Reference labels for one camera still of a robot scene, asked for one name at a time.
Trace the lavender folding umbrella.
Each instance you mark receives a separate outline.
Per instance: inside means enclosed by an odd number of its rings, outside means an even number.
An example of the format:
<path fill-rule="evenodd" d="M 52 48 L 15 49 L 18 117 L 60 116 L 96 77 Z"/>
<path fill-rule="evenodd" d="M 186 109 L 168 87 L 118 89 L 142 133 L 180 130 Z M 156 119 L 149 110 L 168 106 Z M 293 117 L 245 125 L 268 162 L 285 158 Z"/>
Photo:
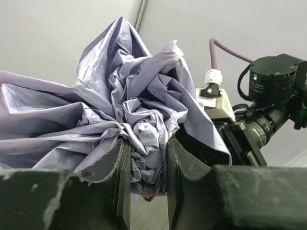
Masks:
<path fill-rule="evenodd" d="M 166 192 L 167 143 L 181 127 L 217 164 L 231 164 L 176 41 L 152 56 L 123 17 L 83 51 L 70 87 L 0 73 L 2 169 L 77 173 L 124 137 L 132 144 L 132 191 L 151 201 Z"/>

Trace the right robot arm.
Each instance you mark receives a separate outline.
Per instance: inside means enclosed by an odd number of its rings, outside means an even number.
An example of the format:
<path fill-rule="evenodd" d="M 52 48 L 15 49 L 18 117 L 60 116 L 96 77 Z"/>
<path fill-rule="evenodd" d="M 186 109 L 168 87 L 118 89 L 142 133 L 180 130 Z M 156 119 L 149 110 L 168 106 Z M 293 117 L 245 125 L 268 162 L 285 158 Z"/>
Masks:
<path fill-rule="evenodd" d="M 267 166 L 260 151 L 287 120 L 307 127 L 307 62 L 280 54 L 247 66 L 237 82 L 244 103 L 218 108 L 210 115 L 233 165 Z"/>

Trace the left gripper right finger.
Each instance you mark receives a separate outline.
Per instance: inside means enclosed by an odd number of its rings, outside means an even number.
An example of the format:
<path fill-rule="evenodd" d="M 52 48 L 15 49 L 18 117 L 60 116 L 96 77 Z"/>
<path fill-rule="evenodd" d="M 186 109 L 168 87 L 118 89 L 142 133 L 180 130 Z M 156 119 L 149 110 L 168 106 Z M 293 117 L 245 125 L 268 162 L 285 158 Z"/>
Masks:
<path fill-rule="evenodd" d="M 167 150 L 172 230 L 304 230 L 305 168 L 208 167 L 175 138 Z"/>

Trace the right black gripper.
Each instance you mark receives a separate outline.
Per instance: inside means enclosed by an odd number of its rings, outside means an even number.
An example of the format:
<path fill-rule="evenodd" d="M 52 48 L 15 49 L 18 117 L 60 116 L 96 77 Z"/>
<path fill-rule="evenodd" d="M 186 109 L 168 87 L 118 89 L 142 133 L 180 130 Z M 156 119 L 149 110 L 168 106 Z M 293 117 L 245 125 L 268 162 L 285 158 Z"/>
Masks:
<path fill-rule="evenodd" d="M 267 166 L 260 149 L 268 143 L 266 131 L 256 122 L 215 121 L 232 156 L 233 165 Z"/>

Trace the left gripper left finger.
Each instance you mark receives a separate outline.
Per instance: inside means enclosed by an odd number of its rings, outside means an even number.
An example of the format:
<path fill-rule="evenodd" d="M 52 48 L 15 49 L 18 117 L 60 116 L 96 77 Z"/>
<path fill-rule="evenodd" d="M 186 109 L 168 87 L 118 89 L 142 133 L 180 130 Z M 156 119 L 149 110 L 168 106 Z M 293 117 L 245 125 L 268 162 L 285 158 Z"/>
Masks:
<path fill-rule="evenodd" d="M 128 230 L 130 152 L 120 138 L 94 164 L 72 173 L 56 169 L 0 172 L 3 230 Z"/>

